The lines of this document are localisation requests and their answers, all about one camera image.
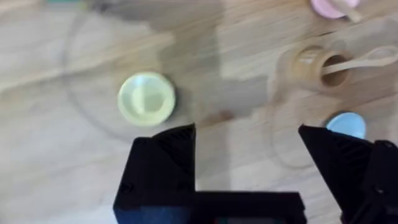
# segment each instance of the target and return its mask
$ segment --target spoon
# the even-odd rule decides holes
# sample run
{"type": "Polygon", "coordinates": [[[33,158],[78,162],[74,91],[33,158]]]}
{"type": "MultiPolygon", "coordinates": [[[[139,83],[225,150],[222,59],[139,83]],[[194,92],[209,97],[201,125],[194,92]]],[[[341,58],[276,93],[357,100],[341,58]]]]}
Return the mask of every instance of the spoon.
{"type": "Polygon", "coordinates": [[[398,61],[398,47],[383,46],[378,47],[369,53],[354,60],[350,60],[336,65],[323,67],[322,75],[339,72],[351,68],[361,67],[383,67],[398,61]]]}

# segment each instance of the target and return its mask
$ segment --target wooden table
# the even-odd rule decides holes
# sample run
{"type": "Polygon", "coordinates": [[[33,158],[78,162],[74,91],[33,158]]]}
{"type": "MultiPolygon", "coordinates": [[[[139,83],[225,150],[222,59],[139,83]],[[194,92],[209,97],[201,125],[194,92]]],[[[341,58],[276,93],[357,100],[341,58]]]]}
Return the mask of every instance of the wooden table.
{"type": "Polygon", "coordinates": [[[354,55],[398,45],[396,0],[358,10],[357,25],[323,19],[306,0],[131,0],[103,14],[48,5],[2,15],[0,223],[116,223],[132,140],[223,110],[235,118],[198,130],[198,190],[299,191],[309,223],[338,223],[297,128],[353,110],[369,140],[398,143],[398,64],[359,69],[334,96],[281,91],[277,64],[305,43],[354,55]],[[116,106],[122,82],[142,70],[177,88],[175,113],[156,128],[131,126],[116,106]]]}

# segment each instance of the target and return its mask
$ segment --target pink cup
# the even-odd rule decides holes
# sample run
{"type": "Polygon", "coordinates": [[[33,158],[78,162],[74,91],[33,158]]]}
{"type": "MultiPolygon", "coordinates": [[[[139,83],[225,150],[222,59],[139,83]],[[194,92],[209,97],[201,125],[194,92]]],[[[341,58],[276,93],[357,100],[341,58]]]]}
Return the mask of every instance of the pink cup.
{"type": "MultiPolygon", "coordinates": [[[[333,5],[329,2],[331,0],[311,0],[312,7],[314,10],[319,13],[319,15],[329,18],[329,19],[337,19],[344,17],[345,14],[337,10],[333,5]]],[[[361,0],[345,0],[349,6],[355,8],[359,5],[361,0]]]]}

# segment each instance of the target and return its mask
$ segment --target brown cup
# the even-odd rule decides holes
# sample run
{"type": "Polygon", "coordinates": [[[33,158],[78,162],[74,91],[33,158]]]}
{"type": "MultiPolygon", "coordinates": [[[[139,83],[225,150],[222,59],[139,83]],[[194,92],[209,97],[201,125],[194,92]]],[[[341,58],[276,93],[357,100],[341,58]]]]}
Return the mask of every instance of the brown cup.
{"type": "Polygon", "coordinates": [[[341,89],[351,78],[351,70],[322,75],[322,68],[345,62],[352,57],[347,52],[326,50],[311,45],[292,52],[288,77],[294,84],[314,91],[334,92],[341,89]]]}

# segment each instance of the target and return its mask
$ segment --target wooden spoon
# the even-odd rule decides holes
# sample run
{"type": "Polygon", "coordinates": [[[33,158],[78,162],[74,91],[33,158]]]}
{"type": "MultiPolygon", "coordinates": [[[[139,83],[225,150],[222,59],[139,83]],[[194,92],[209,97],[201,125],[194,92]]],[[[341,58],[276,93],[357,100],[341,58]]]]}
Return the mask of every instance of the wooden spoon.
{"type": "Polygon", "coordinates": [[[360,67],[383,67],[398,61],[398,47],[383,46],[378,47],[369,53],[354,60],[350,60],[336,65],[323,67],[322,75],[339,72],[351,68],[360,67]]]}
{"type": "Polygon", "coordinates": [[[329,1],[339,11],[346,14],[351,21],[355,23],[359,23],[362,21],[363,16],[358,11],[350,7],[345,0],[329,0],[329,1]]]}

